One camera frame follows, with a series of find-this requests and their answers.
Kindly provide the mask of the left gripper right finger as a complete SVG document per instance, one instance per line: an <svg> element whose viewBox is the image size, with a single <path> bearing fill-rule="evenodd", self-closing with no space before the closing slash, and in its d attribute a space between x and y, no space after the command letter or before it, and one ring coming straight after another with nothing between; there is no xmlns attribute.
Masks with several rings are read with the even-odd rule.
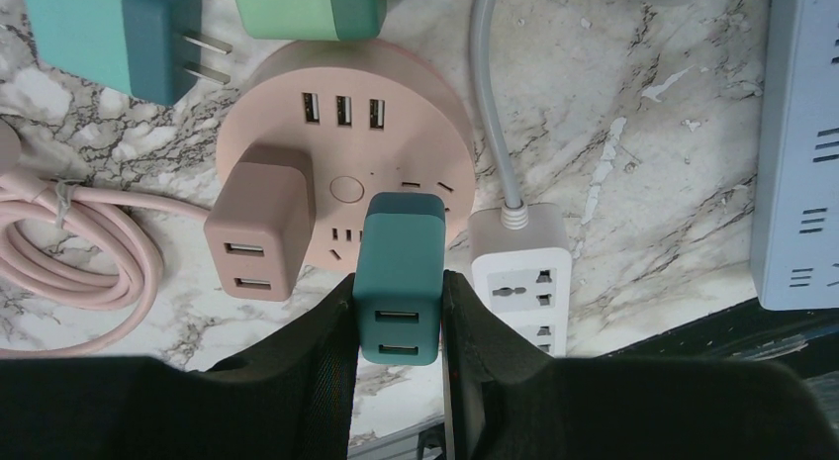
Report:
<svg viewBox="0 0 839 460"><path fill-rule="evenodd" d="M443 277L450 459L834 459L792 370L769 362L553 357Z"/></svg>

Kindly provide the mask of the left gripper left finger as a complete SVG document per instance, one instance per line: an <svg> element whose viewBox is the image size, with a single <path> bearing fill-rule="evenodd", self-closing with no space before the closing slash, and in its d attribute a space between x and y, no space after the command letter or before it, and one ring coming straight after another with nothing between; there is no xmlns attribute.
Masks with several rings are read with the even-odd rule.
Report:
<svg viewBox="0 0 839 460"><path fill-rule="evenodd" d="M359 336L351 278L205 371L152 357L1 364L5 459L344 459Z"/></svg>

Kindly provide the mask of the pink charger plug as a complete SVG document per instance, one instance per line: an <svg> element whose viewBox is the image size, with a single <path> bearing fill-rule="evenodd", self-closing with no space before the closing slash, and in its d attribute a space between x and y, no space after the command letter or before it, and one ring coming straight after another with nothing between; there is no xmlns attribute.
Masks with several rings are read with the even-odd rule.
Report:
<svg viewBox="0 0 839 460"><path fill-rule="evenodd" d="M288 300L314 233L310 156L257 143L233 166L204 224L224 291L235 298Z"/></svg>

